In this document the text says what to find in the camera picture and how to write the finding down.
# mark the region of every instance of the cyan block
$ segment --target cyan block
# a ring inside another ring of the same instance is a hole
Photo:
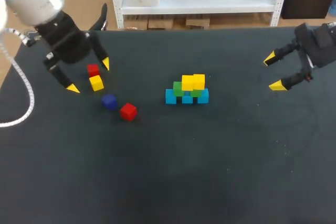
[[[182,96],[182,103],[183,104],[193,104],[193,98],[190,95],[189,91],[184,92],[184,96]]]
[[[208,89],[202,90],[202,95],[201,95],[201,97],[197,98],[197,103],[198,104],[209,103],[209,91],[208,91]]]
[[[166,104],[176,104],[176,96],[172,89],[166,89]]]
[[[101,98],[102,104],[111,111],[114,111],[118,107],[118,102],[113,94],[103,95]]]

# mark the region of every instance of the block stack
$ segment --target block stack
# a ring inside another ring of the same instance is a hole
[[[94,92],[104,89],[104,84],[100,77],[99,66],[97,64],[89,64],[87,66],[87,69],[89,74],[89,80]],[[118,109],[118,101],[113,94],[110,93],[104,94],[101,97],[101,103],[105,108],[107,108],[110,111],[116,111]],[[137,114],[138,114],[137,108],[131,103],[126,103],[120,109],[120,116],[128,122],[132,122]]]
[[[209,103],[209,91],[205,88],[205,75],[182,76],[182,81],[174,81],[173,89],[166,89],[166,104]]]

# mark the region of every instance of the wooden block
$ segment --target wooden block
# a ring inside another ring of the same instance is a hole
[[[172,29],[174,17],[172,15],[151,15],[148,20],[148,29]]]
[[[100,76],[93,76],[89,78],[92,89],[94,91],[98,91],[104,88],[103,81],[101,80]]]
[[[204,90],[205,88],[205,74],[194,74],[194,89]]]
[[[194,90],[194,76],[182,76],[182,90],[183,91]]]
[[[180,81],[173,82],[173,92],[174,92],[174,96],[176,97],[184,96],[184,91],[182,91],[182,82]]]
[[[186,26],[202,27],[203,29],[209,29],[210,27],[210,15],[208,14],[192,14],[188,15],[185,21]]]
[[[120,110],[120,116],[129,122],[132,122],[137,115],[138,110],[131,103],[126,103]]]
[[[97,64],[88,64],[87,68],[88,68],[89,77],[100,75],[99,67]]]
[[[117,99],[113,94],[103,95],[103,97],[101,98],[101,102],[110,111],[114,111],[118,107]]]
[[[147,30],[148,15],[128,15],[124,19],[125,30]]]

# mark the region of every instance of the black table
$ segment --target black table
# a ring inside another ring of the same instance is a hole
[[[106,88],[91,91],[86,64],[64,66],[82,91],[47,73],[47,47],[17,61],[36,107],[0,129],[1,224],[307,223],[336,220],[336,65],[274,93],[297,56],[263,60],[293,29],[105,32]],[[208,105],[165,105],[183,74],[205,73]],[[100,104],[111,92],[139,116],[123,122]],[[27,91],[11,69],[0,119],[21,116]]]

